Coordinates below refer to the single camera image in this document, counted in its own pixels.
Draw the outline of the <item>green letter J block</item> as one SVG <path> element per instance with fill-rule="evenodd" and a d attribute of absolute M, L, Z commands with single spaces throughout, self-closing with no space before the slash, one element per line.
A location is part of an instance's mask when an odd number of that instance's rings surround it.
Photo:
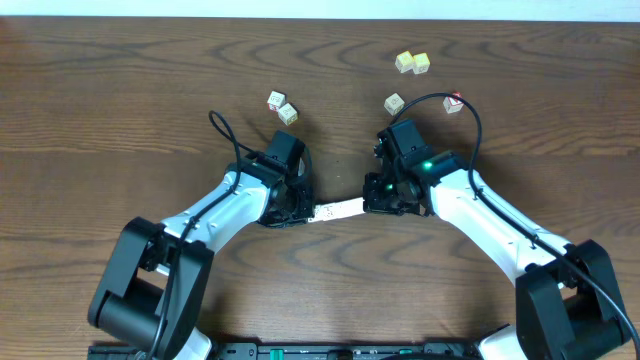
<path fill-rule="evenodd" d="M 319 221 L 317 218 L 318 218 L 318 215 L 320 213 L 320 210 L 321 210 L 321 206 L 320 205 L 315 205 L 314 208 L 313 208 L 313 214 L 312 214 L 311 217 L 309 217 L 307 219 L 307 222 L 308 223 L 313 223 L 313 222 Z"/>

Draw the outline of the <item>blue letter X block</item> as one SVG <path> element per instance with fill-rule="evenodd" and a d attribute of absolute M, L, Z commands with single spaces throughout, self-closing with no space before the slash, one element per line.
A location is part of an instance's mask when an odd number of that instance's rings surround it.
<path fill-rule="evenodd" d="M 318 206 L 316 216 L 321 221 L 331 221 L 338 219 L 341 215 L 341 205 L 339 203 L 322 204 Z"/>

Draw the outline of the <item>red edged wooden block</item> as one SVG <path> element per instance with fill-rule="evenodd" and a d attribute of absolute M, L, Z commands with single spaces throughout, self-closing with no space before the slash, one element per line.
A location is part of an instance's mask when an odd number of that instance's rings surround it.
<path fill-rule="evenodd" d="M 353 213 L 356 215 L 364 214 L 364 199 L 362 197 L 353 200 Z"/>

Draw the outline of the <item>white wooden block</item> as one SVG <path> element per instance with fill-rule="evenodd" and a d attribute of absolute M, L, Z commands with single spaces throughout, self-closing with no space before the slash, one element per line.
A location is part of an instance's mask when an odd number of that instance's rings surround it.
<path fill-rule="evenodd" d="M 353 213 L 353 200 L 354 199 L 345 200 L 339 203 L 337 213 L 341 218 L 356 216 L 356 214 Z"/>

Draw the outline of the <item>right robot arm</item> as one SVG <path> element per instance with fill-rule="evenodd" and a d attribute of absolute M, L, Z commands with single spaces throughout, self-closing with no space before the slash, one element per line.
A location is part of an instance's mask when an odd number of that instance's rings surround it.
<path fill-rule="evenodd" d="M 433 215 L 470 238 L 515 288 L 516 322 L 478 343 L 484 359 L 598 359 L 639 334 L 612 261 L 593 240 L 549 232 L 491 190 L 455 153 L 374 148 L 367 213 Z"/>

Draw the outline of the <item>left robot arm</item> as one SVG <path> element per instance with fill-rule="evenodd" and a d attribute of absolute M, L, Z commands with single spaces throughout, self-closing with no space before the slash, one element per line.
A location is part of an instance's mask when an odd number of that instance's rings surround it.
<path fill-rule="evenodd" d="M 88 322 L 146 359 L 206 359 L 196 327 L 215 255 L 244 227 L 289 227 L 312 215 L 308 150 L 240 157 L 221 183 L 180 214 L 122 229 L 88 309 Z"/>

